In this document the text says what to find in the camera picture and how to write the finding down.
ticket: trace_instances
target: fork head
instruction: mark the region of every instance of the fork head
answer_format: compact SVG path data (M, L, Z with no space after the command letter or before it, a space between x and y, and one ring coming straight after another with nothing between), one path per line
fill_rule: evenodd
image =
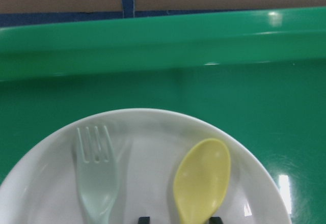
M106 126L77 128L77 189L88 224L107 223L117 198L117 163Z

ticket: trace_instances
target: green plastic tray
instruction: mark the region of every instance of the green plastic tray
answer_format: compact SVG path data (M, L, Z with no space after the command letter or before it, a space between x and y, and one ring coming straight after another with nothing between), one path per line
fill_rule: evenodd
M294 224L326 220L326 8L0 29L0 178L57 129L102 111L163 108L239 140Z

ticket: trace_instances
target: fork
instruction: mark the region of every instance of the fork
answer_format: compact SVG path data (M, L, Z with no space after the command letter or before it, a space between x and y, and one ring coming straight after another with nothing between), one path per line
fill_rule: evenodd
M78 127L77 139L77 190L87 224L107 224L119 191L107 127Z

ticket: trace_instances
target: plate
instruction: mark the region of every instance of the plate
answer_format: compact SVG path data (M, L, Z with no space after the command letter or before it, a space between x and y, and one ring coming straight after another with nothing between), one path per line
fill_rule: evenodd
M178 222L172 183L199 141L223 140L231 154L228 192L215 216L224 224L290 224L285 205L262 164L234 138L199 119L160 109L121 109L93 115L54 132L33 147L0 187L0 223L80 224L75 175L76 127L106 125L118 161L120 192L110 223Z

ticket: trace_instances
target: yellow plastic spoon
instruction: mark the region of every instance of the yellow plastic spoon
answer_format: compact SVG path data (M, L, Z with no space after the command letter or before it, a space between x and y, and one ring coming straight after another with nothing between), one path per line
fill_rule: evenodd
M221 140L205 139L187 153L173 184L180 224L203 224L216 212L226 195L230 172L230 153Z

